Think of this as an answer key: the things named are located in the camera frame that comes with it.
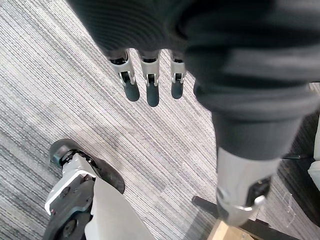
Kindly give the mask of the robot's left hand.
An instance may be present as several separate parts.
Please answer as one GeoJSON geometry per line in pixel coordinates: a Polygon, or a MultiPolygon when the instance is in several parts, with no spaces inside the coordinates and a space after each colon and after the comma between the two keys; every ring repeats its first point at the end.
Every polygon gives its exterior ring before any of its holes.
{"type": "Polygon", "coordinates": [[[317,0],[71,0],[108,57],[119,49],[169,49],[195,77],[212,114],[217,206],[242,225],[267,198],[271,178],[319,96],[317,0]]]}

